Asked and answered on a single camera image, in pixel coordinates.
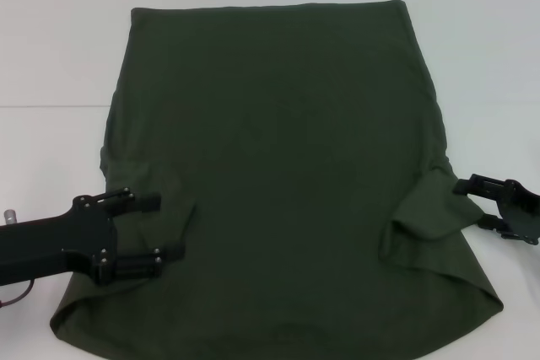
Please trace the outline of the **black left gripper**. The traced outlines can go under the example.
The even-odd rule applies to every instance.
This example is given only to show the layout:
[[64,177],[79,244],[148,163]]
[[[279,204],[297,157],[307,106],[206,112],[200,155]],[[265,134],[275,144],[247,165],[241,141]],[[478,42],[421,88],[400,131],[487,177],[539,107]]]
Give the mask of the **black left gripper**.
[[138,194],[124,187],[99,195],[76,196],[60,216],[1,227],[1,284],[65,272],[100,284],[160,277],[165,266],[185,257],[184,245],[154,248],[140,255],[116,255],[113,218],[132,212],[158,212],[161,194]]

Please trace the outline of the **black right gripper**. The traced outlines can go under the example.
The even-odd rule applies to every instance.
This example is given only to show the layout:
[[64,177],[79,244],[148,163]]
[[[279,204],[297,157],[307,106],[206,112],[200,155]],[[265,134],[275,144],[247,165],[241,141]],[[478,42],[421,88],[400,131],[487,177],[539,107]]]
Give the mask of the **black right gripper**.
[[520,239],[539,243],[539,195],[530,192],[516,180],[496,180],[473,174],[459,179],[453,187],[458,196],[479,196],[497,202],[499,214],[484,214],[477,222],[481,229],[496,232],[502,239]]

